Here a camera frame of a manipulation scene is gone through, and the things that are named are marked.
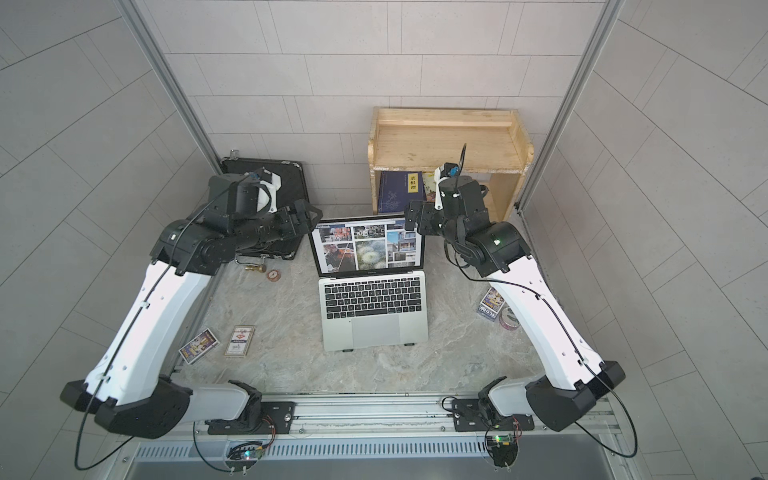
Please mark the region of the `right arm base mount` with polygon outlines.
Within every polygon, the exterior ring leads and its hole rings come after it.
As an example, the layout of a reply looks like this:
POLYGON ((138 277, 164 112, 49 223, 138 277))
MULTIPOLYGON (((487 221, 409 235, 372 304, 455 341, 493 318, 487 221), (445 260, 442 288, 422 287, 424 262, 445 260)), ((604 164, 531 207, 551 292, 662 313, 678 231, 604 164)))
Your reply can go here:
POLYGON ((533 431, 535 424, 529 414, 508 417, 496 413, 489 403, 477 398, 445 397, 441 407, 451 416, 456 432, 533 431))

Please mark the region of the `silver laptop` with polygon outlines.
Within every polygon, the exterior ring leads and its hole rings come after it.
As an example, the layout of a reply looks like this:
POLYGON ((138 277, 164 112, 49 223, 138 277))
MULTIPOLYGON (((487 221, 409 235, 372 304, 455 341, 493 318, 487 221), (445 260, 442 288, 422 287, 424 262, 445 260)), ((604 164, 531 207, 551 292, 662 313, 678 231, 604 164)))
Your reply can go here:
POLYGON ((425 239, 404 214, 323 220, 310 239, 326 351, 428 340, 425 239))

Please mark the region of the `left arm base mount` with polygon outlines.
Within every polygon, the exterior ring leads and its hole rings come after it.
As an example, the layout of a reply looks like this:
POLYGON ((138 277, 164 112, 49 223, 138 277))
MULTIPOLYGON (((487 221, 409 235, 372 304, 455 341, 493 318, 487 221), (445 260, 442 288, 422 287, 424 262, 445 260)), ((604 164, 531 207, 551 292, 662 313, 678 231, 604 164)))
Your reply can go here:
POLYGON ((235 420, 206 421, 208 435, 277 435, 290 432, 295 402, 260 402, 248 405, 235 420))

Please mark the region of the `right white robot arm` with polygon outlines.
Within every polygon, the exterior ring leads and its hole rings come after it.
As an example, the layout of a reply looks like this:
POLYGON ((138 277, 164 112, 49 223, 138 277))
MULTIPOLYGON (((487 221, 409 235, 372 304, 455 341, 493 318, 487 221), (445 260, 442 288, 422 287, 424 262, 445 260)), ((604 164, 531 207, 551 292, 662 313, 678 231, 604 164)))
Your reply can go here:
POLYGON ((492 222, 485 210, 454 214, 412 201, 405 228, 442 237, 509 305, 544 367, 544 375, 525 386, 525 396, 545 426, 562 431, 577 423, 625 380, 619 363, 602 359, 573 326, 514 225, 492 222))

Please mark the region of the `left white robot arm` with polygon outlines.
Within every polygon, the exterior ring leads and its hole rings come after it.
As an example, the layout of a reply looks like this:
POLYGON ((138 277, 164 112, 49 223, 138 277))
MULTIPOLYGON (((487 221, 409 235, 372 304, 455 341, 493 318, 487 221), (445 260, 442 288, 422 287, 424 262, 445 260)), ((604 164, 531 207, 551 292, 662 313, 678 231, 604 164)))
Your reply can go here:
POLYGON ((160 438, 180 423, 208 422, 226 433, 262 423, 261 393, 243 382, 180 386, 161 368, 191 307, 220 266, 242 249, 311 233, 320 209, 300 199, 222 233, 195 218, 169 224, 151 253, 144 282, 105 355, 83 380, 67 383, 63 403, 105 430, 160 438))

